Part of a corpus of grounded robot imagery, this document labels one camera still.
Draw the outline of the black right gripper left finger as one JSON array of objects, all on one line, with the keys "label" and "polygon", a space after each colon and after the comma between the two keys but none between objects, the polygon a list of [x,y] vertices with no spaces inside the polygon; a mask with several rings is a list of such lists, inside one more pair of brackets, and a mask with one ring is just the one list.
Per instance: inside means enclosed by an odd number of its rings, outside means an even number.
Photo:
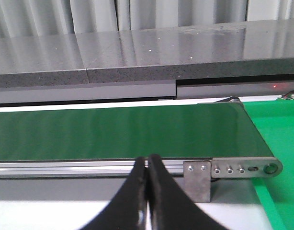
[{"label": "black right gripper left finger", "polygon": [[126,181],[108,205],[84,230],[144,230],[146,228],[145,159],[138,157]]}]

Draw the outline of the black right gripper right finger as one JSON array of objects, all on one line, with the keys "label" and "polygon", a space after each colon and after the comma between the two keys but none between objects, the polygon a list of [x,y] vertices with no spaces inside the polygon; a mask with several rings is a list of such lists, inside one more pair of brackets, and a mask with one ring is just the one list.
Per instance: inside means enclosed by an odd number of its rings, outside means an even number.
[{"label": "black right gripper right finger", "polygon": [[153,230],[225,230],[175,182],[157,154],[148,158],[148,195]]}]

